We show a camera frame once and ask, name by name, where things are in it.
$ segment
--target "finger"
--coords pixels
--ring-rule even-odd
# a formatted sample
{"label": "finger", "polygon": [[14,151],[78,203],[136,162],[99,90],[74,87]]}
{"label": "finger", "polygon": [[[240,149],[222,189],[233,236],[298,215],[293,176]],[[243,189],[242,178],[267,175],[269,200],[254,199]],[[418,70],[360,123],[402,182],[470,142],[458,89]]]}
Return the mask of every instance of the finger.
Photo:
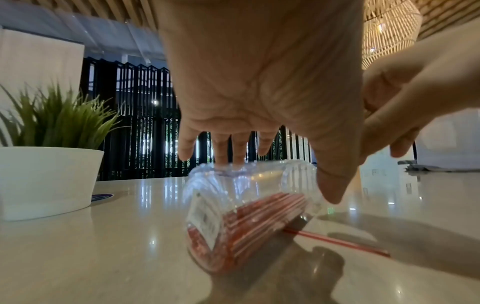
{"label": "finger", "polygon": [[278,133],[277,130],[273,132],[258,133],[257,153],[259,156],[264,156],[269,152],[270,147],[272,146],[272,142],[274,141],[275,136],[277,136],[277,133]]}
{"label": "finger", "polygon": [[228,134],[211,134],[211,144],[215,155],[215,163],[218,165],[227,165],[229,163],[229,138]]}
{"label": "finger", "polygon": [[178,135],[178,158],[180,160],[187,161],[191,158],[199,134],[199,131],[189,127],[187,119],[180,121]]}
{"label": "finger", "polygon": [[410,147],[414,144],[415,139],[420,133],[420,128],[413,128],[406,134],[395,140],[390,144],[390,156],[399,158],[404,156]]}
{"label": "finger", "polygon": [[[395,142],[417,126],[436,116],[436,106],[442,103],[439,88],[428,82],[412,80],[388,103],[365,120],[361,138],[361,156],[368,156]],[[414,133],[405,140],[409,141]],[[407,142],[397,145],[401,150]]]}
{"label": "finger", "polygon": [[233,163],[235,165],[245,164],[245,155],[247,154],[247,143],[249,142],[250,134],[251,132],[243,132],[231,136]]}

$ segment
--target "marble countertop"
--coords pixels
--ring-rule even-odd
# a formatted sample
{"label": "marble countertop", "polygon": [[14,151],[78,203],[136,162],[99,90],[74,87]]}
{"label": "marble countertop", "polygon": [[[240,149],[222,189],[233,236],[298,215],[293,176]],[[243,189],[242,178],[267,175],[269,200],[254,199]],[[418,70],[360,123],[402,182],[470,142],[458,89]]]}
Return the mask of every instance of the marble countertop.
{"label": "marble countertop", "polygon": [[76,212],[0,222],[0,303],[479,303],[480,174],[363,167],[303,229],[391,258],[279,233],[241,269],[190,258],[184,178],[99,182]]}

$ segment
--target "potted plant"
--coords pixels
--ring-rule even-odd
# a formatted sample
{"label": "potted plant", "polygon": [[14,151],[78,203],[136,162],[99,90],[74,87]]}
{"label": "potted plant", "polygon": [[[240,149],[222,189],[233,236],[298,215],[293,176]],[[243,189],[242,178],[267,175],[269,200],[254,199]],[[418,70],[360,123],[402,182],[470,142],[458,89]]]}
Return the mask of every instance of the potted plant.
{"label": "potted plant", "polygon": [[4,220],[51,216],[88,207],[103,158],[97,150],[118,114],[98,97],[88,101],[59,86],[14,98],[0,110],[0,215]]}

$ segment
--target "hand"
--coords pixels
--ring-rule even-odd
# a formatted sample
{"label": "hand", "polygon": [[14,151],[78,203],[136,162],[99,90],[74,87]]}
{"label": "hand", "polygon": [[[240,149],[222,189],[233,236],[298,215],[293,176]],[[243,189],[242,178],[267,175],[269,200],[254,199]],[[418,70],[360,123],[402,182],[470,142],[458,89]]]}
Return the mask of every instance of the hand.
{"label": "hand", "polygon": [[442,32],[380,58],[363,74],[366,120],[361,157],[390,145],[407,153],[434,118],[480,106],[480,21]]}
{"label": "hand", "polygon": [[215,159],[244,163],[251,131],[265,155],[281,125],[307,137],[324,197],[339,202],[360,150],[361,0],[158,1],[181,108],[178,156],[212,134]]}

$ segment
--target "green plant leaves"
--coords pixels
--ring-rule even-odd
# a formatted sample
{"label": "green plant leaves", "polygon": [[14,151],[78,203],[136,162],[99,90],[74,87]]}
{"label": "green plant leaves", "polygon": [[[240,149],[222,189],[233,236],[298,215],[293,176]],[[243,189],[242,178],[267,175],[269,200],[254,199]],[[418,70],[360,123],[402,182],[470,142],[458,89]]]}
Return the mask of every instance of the green plant leaves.
{"label": "green plant leaves", "polygon": [[[15,99],[3,86],[20,121],[0,112],[0,119],[14,146],[44,146],[97,149],[107,134],[117,125],[118,114],[105,107],[99,97],[88,101],[70,89],[64,96],[60,86],[50,86],[47,95],[40,90],[29,96],[21,91]],[[0,130],[0,143],[7,137]]]}

